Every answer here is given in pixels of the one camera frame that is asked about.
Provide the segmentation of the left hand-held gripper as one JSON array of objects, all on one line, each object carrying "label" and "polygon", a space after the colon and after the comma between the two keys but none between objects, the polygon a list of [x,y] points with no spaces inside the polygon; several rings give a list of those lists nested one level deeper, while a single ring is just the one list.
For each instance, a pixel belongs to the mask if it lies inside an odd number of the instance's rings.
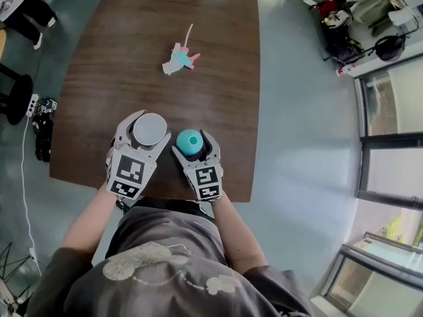
[{"label": "left hand-held gripper", "polygon": [[132,146],[130,129],[144,113],[145,110],[137,111],[119,123],[106,155],[106,190],[116,195],[119,202],[134,204],[142,198],[141,193],[157,167],[157,159],[171,138],[171,132],[167,131],[150,147]]}]

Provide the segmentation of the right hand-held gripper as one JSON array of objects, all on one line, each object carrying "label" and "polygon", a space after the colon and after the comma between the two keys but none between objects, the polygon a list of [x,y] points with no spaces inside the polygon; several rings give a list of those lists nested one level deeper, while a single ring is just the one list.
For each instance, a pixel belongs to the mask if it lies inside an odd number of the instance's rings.
[{"label": "right hand-held gripper", "polygon": [[188,183],[198,201],[218,200],[222,196],[223,168],[221,167],[221,149],[215,138],[206,130],[200,134],[206,147],[206,160],[186,156],[177,146],[172,146],[172,152],[180,163]]}]

